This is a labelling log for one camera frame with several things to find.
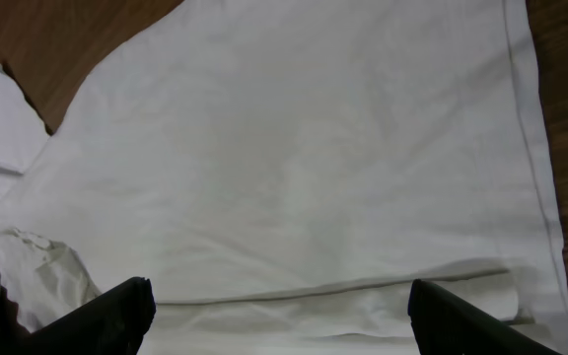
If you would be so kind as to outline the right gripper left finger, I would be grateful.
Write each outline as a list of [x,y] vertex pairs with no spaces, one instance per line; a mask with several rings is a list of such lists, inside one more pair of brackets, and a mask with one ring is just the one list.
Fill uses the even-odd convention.
[[156,313],[151,281],[132,277],[19,345],[31,355],[121,355],[138,352]]

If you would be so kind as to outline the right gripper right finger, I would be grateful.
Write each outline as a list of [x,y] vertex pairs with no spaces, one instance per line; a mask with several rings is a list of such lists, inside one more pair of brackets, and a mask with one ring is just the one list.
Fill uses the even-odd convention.
[[559,355],[432,282],[413,281],[407,313],[422,355]]

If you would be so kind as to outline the white t-shirt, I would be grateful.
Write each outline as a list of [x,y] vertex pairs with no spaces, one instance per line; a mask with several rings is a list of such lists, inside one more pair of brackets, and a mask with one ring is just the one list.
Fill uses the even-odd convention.
[[145,354],[413,354],[428,278],[568,354],[562,250],[522,1],[186,1],[53,134],[0,66],[29,330],[142,276]]

